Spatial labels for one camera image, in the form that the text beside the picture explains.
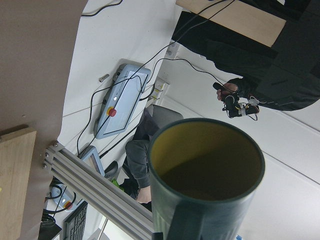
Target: black keyboard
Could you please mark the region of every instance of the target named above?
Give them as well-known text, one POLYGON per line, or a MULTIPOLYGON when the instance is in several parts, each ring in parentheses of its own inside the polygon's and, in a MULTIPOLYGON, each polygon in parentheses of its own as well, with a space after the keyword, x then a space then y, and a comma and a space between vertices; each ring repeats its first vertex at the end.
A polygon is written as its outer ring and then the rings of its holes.
POLYGON ((83 240, 88 203, 83 201, 64 220, 64 240, 83 240))

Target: person's hand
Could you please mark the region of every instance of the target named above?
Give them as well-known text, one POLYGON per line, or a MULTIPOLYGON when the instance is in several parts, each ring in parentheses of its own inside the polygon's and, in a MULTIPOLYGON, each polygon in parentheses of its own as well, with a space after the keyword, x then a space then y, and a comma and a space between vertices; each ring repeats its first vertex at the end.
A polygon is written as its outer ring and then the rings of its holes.
POLYGON ((222 99, 224 99, 226 96, 228 96, 238 90, 238 86, 233 83, 225 83, 223 85, 223 87, 227 90, 221 91, 221 89, 219 89, 218 91, 216 91, 217 98, 219 101, 222 101, 222 99))
POLYGON ((136 201, 140 204, 147 204, 151 202, 151 187, 147 186, 140 188, 136 201))

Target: cup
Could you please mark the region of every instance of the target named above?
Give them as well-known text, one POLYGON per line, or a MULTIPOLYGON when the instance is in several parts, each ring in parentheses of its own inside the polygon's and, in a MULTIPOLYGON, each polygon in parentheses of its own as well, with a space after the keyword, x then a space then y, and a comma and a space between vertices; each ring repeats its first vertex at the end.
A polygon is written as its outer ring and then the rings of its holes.
POLYGON ((148 157, 155 232, 165 240, 235 239, 265 172, 250 136, 222 121, 183 119, 155 134, 148 157))

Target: green object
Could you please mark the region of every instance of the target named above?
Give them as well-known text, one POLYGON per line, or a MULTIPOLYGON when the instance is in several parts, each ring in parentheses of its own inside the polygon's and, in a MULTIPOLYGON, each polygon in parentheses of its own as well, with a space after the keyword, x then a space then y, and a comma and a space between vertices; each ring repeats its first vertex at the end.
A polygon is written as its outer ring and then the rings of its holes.
POLYGON ((120 187, 119 183, 117 182, 117 179, 112 179, 111 182, 113 183, 113 185, 115 185, 117 188, 121 189, 122 191, 125 191, 125 189, 123 187, 120 187))

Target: light wood panel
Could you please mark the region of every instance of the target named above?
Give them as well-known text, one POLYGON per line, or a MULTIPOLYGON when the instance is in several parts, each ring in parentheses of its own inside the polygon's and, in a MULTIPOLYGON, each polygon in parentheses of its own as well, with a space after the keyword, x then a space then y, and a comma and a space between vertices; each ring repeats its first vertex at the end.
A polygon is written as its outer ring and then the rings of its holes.
POLYGON ((0 137, 0 239, 20 236, 36 133, 28 127, 0 137))
MULTIPOLYGON (((176 0, 177 5, 196 14, 214 2, 218 2, 218 0, 176 0)), ((230 2, 232 0, 218 3, 200 15, 208 19, 230 2)), ((286 23, 285 20, 277 16, 238 0, 210 20, 268 47, 274 44, 286 23)))

